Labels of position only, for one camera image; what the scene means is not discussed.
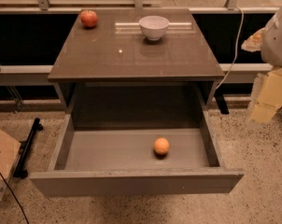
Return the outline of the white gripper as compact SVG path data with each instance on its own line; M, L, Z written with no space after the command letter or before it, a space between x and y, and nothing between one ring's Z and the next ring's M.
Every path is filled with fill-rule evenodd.
M261 28L241 45L244 51L261 50L261 57L272 66L282 67L282 6ZM254 79L251 101L247 108L246 125L259 129L268 124L282 107L282 68Z

